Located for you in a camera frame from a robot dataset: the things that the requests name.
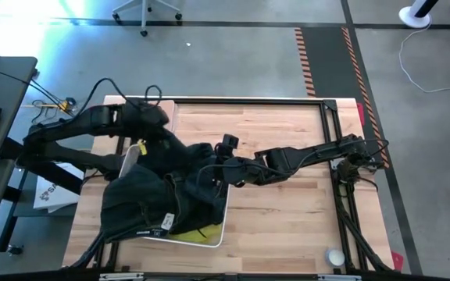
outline black cloth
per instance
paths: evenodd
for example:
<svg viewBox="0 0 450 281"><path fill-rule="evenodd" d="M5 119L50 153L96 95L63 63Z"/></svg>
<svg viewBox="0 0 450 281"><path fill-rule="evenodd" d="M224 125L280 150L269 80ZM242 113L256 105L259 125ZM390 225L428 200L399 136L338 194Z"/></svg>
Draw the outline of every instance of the black cloth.
<svg viewBox="0 0 450 281"><path fill-rule="evenodd" d="M186 233L223 221L227 186L213 181L215 164L211 144L193 144L185 148L188 157L172 159L164 144L147 147L129 173L112 181L102 202L101 231L107 243L132 237ZM174 214L169 231L161 229L166 214Z"/></svg>

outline white tray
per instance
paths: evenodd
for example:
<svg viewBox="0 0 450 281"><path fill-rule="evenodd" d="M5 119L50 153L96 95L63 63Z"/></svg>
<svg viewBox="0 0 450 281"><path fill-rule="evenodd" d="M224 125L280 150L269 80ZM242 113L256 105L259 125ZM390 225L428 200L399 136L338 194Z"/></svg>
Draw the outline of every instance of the white tray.
<svg viewBox="0 0 450 281"><path fill-rule="evenodd" d="M119 177L126 175L130 171L131 167L137 162L139 155L140 155L140 148L138 147L137 144L131 145L130 148L128 148L126 156L124 157L123 167L121 168ZM210 244L192 243L192 242L186 242L186 241L172 240L172 239L166 239L166 238L155 238L155 237L143 237L143 238L150 239L150 240L162 241L162 242L185 244L185 245L191 245L191 246L197 246L197 247L218 247L220 244L222 244L223 233L225 232L225 220L227 219L227 208L228 208L229 198L230 198L230 186L227 189L227 202L225 203L225 212L223 215L223 222L222 222L222 229L220 232L220 238L216 241L211 241Z"/></svg>

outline yellow cloth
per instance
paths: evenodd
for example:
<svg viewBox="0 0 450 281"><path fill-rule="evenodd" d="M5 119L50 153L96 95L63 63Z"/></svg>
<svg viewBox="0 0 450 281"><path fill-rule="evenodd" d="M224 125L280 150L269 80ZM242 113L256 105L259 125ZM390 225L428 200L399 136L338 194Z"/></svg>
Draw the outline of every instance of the yellow cloth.
<svg viewBox="0 0 450 281"><path fill-rule="evenodd" d="M170 235L171 240L179 240L185 242L201 243L206 244L212 241L214 236L220 235L222 231L222 225L210 225L200 229L201 233L197 230L192 230L186 233L180 233L175 235Z"/></svg>

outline gray floor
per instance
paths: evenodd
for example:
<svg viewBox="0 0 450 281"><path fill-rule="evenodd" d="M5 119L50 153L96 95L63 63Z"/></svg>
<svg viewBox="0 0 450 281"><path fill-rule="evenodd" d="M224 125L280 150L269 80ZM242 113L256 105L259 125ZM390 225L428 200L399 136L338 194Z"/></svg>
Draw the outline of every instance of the gray floor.
<svg viewBox="0 0 450 281"><path fill-rule="evenodd" d="M339 0L174 0L186 20L343 23ZM38 78L61 97L82 102L103 76L127 94L158 84L168 95L303 97L304 81L292 28L89 27L33 24L48 17L110 19L124 0L0 0L0 55L32 55ZM356 23L399 23L396 13L409 0L349 0ZM450 23L450 1L432 11L434 23ZM140 9L122 15L138 20ZM171 20L164 8L152 20ZM423 273L450 277L450 91L424 94L400 70L400 42L410 30L358 30L362 56L376 99L391 159L404 199ZM404 59L427 89L450 86L450 31L429 30L408 41ZM103 85L91 101L113 93ZM42 98L29 90L24 103ZM36 112L22 108L10 136L20 140ZM63 141L89 148L91 137ZM12 179L15 185L18 173ZM404 254L390 194L378 176L380 202L393 251ZM0 232L9 206L0 207ZM19 257L0 254L0 274L57 269L71 218L20 219L12 237L25 244Z"/></svg>

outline orange and black striped tape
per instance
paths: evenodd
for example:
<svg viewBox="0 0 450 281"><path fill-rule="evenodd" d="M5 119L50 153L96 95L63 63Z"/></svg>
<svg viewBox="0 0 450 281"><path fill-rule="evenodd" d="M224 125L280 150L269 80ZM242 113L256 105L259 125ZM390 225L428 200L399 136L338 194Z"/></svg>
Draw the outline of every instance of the orange and black striped tape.
<svg viewBox="0 0 450 281"><path fill-rule="evenodd" d="M300 61L302 63L303 79L305 80L306 94L314 98L316 96L316 89L313 86L312 71L310 70L309 58L306 56L305 42L303 41L302 29L295 28L296 45L298 46L298 53L300 54Z"/></svg>
<svg viewBox="0 0 450 281"><path fill-rule="evenodd" d="M357 63L357 58L355 57L355 53L353 51L352 41L350 40L350 33L348 32L348 28L346 27L342 27L341 30L343 30L343 38L345 39L348 53L350 54L350 59L352 59L353 69L355 70L355 74L357 76L360 93L362 94L364 103L366 104L367 114L369 115L369 119L371 120L371 126L373 127L374 136L378 139L381 139L380 130L378 129L378 124L376 122L376 118L374 117L373 107L371 106L369 95L367 94L366 86L364 85L363 76L360 73L359 64ZM383 142L380 140L378 141L378 147L380 149L383 148ZM388 168L390 165L388 164L388 157L384 149L381 150L381 159L383 159L385 168Z"/></svg>

